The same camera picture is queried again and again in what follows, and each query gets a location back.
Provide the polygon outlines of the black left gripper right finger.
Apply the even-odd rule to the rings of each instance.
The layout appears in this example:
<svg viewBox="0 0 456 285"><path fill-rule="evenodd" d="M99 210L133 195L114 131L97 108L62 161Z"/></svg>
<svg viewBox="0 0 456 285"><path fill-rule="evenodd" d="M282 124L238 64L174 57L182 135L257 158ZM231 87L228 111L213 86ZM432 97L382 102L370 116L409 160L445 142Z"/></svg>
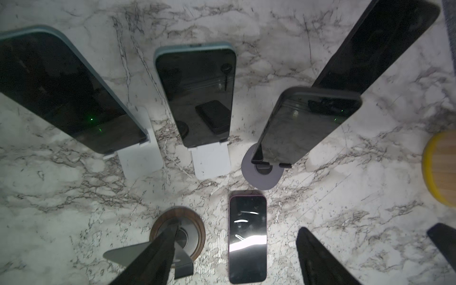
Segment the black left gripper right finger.
<svg viewBox="0 0 456 285"><path fill-rule="evenodd" d="M308 228L299 229L296 247L305 285L361 284Z"/></svg>

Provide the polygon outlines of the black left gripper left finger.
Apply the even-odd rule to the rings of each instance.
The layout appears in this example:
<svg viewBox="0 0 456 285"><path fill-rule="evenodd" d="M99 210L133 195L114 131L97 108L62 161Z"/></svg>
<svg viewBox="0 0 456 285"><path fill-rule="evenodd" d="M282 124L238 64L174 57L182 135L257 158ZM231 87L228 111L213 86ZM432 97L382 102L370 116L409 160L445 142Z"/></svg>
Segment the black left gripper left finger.
<svg viewBox="0 0 456 285"><path fill-rule="evenodd" d="M117 278L112 285L165 285L175 254L178 223L169 225Z"/></svg>

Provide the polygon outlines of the black phone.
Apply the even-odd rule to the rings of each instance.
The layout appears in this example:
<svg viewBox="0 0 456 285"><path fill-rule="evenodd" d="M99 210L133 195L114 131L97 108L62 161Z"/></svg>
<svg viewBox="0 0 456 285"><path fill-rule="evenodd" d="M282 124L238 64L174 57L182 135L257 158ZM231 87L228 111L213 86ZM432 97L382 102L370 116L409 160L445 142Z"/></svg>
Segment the black phone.
<svg viewBox="0 0 456 285"><path fill-rule="evenodd" d="M436 21L428 1L372 1L313 86L362 94Z"/></svg>

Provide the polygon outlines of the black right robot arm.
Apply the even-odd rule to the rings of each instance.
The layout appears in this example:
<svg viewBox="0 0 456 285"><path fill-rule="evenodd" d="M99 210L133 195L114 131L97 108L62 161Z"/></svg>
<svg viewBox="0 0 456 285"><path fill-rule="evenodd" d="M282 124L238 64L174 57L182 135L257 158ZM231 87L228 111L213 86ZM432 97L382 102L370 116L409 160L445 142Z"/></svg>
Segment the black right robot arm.
<svg viewBox="0 0 456 285"><path fill-rule="evenodd" d="M443 223L437 223L427 231L428 237L456 271L456 230Z"/></svg>

